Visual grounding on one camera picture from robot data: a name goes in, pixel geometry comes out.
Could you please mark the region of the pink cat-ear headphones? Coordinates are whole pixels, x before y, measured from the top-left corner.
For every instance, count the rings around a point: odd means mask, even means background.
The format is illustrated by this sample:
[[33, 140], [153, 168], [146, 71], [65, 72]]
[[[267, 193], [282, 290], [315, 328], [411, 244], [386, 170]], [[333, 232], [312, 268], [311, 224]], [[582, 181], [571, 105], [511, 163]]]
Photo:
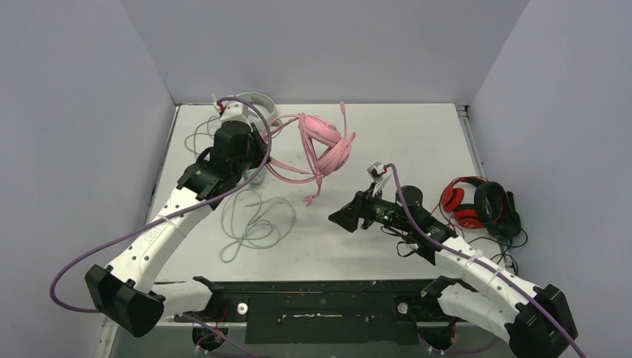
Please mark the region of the pink cat-ear headphones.
[[272, 130], [273, 136], [280, 133], [288, 125], [297, 124], [309, 170], [304, 171], [284, 164], [273, 157], [270, 158], [267, 169], [275, 178], [286, 183], [316, 183], [316, 193], [303, 199], [307, 207], [320, 196], [324, 178], [338, 171], [348, 161], [352, 151], [352, 143], [356, 134], [348, 131], [345, 103], [341, 102], [339, 106], [343, 117], [342, 130], [339, 130], [331, 121], [322, 116], [307, 113], [281, 115], [271, 122], [278, 126]]

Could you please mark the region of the mint green headphones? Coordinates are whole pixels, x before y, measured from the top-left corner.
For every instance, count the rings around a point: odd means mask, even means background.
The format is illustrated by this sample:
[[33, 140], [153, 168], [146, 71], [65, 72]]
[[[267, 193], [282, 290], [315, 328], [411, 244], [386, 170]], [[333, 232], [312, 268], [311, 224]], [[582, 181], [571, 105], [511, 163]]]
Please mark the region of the mint green headphones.
[[241, 250], [268, 250], [278, 246], [297, 223], [295, 206], [282, 196], [266, 198], [261, 187], [267, 171], [247, 172], [252, 182], [228, 198], [221, 210], [221, 230], [230, 239], [219, 260], [231, 263]]

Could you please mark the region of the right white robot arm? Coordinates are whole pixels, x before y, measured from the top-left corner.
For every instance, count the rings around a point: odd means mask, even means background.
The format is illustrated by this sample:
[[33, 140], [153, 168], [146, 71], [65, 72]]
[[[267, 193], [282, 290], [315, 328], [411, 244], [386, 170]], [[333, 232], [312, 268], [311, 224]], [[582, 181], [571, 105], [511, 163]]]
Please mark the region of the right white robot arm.
[[433, 319], [460, 318], [508, 343], [516, 357], [559, 357], [578, 330], [564, 293], [507, 271], [423, 207], [423, 194], [404, 186], [404, 201], [359, 191], [328, 219], [352, 233], [381, 224], [398, 233], [414, 254], [451, 273], [422, 289], [423, 312]]

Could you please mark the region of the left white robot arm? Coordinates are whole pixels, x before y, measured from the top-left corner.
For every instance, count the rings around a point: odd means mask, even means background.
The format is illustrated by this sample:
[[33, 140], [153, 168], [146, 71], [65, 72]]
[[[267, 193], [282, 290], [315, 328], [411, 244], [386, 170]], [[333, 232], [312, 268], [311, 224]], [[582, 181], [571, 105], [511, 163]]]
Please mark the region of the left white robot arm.
[[268, 156], [255, 125], [224, 122], [213, 145], [184, 170], [150, 227], [105, 267], [94, 265], [86, 273], [96, 310], [135, 337], [170, 315], [196, 312], [206, 321], [219, 317], [223, 301], [204, 277], [158, 283], [157, 276], [188, 234]]

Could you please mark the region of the red and black headphones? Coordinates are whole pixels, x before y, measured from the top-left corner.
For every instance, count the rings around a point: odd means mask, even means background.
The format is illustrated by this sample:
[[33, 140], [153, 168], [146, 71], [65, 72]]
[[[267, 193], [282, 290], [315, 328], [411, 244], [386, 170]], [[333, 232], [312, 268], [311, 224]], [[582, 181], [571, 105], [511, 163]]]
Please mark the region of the red and black headphones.
[[435, 208], [451, 227], [485, 229], [489, 240], [504, 246], [498, 255], [502, 260], [516, 247], [515, 238], [526, 234], [514, 194], [484, 177], [454, 178], [443, 189]]

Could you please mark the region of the white gaming headset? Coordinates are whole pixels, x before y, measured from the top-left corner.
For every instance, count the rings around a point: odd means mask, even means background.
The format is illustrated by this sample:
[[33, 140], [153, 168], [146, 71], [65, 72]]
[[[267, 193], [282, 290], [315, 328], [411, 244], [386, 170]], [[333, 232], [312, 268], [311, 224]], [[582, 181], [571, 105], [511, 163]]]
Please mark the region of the white gaming headset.
[[[234, 95], [235, 98], [240, 98], [242, 101], [246, 101], [252, 107], [255, 107], [265, 118], [265, 121], [274, 129], [279, 127], [282, 123], [280, 120], [273, 122], [277, 117], [277, 105], [272, 98], [262, 94], [260, 92], [242, 92]], [[266, 137], [265, 126], [259, 115], [252, 110], [251, 107], [245, 105], [247, 108], [248, 119], [250, 124], [254, 124], [256, 129], [262, 134], [263, 138]], [[213, 104], [214, 113], [211, 113], [206, 119], [195, 126], [192, 133], [187, 135], [183, 141], [185, 148], [197, 157], [204, 148], [209, 147], [215, 137], [215, 130], [222, 124], [219, 121], [217, 104]]]

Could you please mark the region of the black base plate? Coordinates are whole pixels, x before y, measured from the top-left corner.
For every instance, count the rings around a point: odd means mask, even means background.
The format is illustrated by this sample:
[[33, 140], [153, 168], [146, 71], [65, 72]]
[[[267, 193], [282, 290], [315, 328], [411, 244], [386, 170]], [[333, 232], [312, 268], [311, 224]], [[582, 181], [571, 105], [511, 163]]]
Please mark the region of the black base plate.
[[459, 280], [158, 283], [124, 286], [118, 323], [144, 336], [163, 318], [246, 329], [248, 344], [393, 342], [448, 345], [460, 321], [509, 340], [517, 304], [502, 286], [478, 293]]

